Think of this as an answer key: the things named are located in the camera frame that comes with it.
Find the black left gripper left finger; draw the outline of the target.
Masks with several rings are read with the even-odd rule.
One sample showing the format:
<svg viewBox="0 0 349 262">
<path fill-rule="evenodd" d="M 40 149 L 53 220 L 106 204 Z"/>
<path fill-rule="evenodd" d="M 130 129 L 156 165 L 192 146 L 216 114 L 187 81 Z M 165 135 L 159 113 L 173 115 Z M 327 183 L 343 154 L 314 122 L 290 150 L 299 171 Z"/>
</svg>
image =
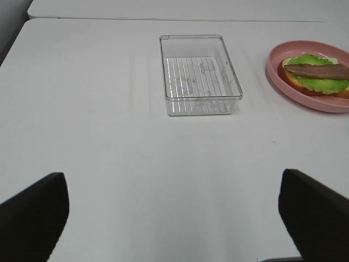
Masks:
<svg viewBox="0 0 349 262">
<path fill-rule="evenodd" d="M 43 177 L 1 203 L 1 261 L 48 261 L 68 216 L 62 172 Z"/>
</svg>

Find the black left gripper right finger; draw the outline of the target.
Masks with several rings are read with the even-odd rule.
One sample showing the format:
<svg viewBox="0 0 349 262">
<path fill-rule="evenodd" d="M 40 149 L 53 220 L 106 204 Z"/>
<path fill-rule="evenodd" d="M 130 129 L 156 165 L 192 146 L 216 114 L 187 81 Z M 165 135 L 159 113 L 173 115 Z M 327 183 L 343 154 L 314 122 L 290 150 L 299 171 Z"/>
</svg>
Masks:
<svg viewBox="0 0 349 262">
<path fill-rule="evenodd" d="M 348 198 L 299 170 L 285 169 L 278 210 L 304 261 L 348 261 Z"/>
</svg>

